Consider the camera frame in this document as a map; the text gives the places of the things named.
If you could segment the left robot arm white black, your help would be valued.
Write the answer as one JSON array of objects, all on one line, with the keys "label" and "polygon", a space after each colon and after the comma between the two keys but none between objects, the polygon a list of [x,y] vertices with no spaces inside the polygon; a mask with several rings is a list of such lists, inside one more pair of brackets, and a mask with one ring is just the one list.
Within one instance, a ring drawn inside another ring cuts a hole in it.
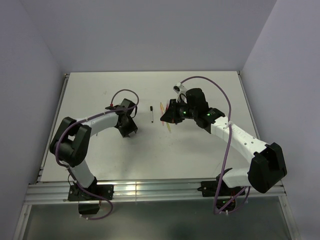
[{"label": "left robot arm white black", "polygon": [[86,162],[89,142],[92,136],[108,128],[116,128],[123,138],[136,133],[132,113],[137,114],[138,105],[129,99],[123,99],[119,105],[110,105],[105,111],[84,119],[65,117],[50,145],[58,165],[66,168],[73,178],[70,186],[69,201],[111,200],[114,186],[99,185]]}]

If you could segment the white pen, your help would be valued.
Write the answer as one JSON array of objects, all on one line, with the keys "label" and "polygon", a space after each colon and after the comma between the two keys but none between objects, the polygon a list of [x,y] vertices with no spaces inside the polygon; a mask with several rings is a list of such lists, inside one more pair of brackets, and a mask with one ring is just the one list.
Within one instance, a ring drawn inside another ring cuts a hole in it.
[{"label": "white pen", "polygon": [[151,114],[151,123],[154,123],[154,108],[153,108],[153,106],[151,105],[151,106],[149,107],[149,109],[150,109],[150,114]]}]

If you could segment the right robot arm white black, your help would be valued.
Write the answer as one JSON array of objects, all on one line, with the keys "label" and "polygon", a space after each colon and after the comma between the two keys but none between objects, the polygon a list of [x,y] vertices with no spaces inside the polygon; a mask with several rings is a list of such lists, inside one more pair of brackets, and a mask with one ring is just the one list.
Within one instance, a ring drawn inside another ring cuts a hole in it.
[{"label": "right robot arm white black", "polygon": [[217,108],[209,107],[200,88],[186,89],[182,84],[174,86],[176,99],[170,99],[168,108],[160,120],[179,124],[192,119],[198,127],[213,134],[236,149],[249,163],[245,168],[229,168],[216,183],[217,191],[229,194],[236,187],[252,187],[264,194],[287,175],[282,148],[277,143],[267,144],[236,124]]}]

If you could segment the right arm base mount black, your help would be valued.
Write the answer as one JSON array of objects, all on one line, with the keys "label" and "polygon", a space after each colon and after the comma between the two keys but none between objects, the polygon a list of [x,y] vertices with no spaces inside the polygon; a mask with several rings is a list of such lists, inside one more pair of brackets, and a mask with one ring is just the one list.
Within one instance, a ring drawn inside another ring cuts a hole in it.
[{"label": "right arm base mount black", "polygon": [[[218,181],[210,180],[210,181],[201,181],[200,187],[197,188],[197,191],[201,192],[202,197],[214,197],[216,195],[218,189]],[[237,186],[233,188],[229,188],[224,182],[221,183],[221,187],[219,190],[218,197],[221,199],[217,200],[216,207],[218,209],[222,208],[230,199],[232,199],[236,194],[240,192],[239,196],[244,196],[246,191],[243,190],[243,187]],[[235,210],[237,207],[236,200],[234,199],[228,206],[226,206],[222,211],[230,212]]]}]

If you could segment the orange pen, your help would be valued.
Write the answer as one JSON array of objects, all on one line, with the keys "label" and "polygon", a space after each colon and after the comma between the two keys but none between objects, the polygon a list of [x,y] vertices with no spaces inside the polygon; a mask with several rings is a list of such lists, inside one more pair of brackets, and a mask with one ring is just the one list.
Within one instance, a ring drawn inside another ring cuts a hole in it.
[{"label": "orange pen", "polygon": [[161,117],[163,116],[163,114],[165,113],[165,110],[164,110],[164,106],[162,104],[162,102],[160,102],[160,111],[161,111]]}]

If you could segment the aluminium rail frame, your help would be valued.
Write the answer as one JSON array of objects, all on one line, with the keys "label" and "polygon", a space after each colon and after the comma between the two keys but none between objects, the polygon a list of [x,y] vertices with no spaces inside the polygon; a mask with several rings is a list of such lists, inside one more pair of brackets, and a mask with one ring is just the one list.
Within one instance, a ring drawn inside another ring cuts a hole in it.
[{"label": "aluminium rail frame", "polygon": [[109,128],[90,139],[87,164],[100,184],[114,185],[113,202],[201,199],[200,183],[220,173],[223,140],[192,120],[162,126],[160,102],[164,108],[177,96],[173,87],[180,81],[188,89],[201,88],[211,107],[258,136],[236,71],[72,72],[66,77],[54,131],[64,117],[89,117],[124,98],[139,103],[137,133],[123,138]]}]

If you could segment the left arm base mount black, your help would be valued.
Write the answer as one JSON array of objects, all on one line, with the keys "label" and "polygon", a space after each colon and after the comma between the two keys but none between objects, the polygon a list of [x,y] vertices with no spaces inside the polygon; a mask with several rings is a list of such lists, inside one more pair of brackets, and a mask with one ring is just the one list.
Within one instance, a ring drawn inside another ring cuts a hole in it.
[{"label": "left arm base mount black", "polygon": [[[81,217],[88,220],[100,220],[108,217],[113,211],[114,185],[113,184],[97,184],[94,180],[88,187],[79,187],[77,183],[70,185],[67,197],[68,202],[78,202],[78,213]],[[109,204],[110,209],[105,215],[97,216],[102,201]]]}]

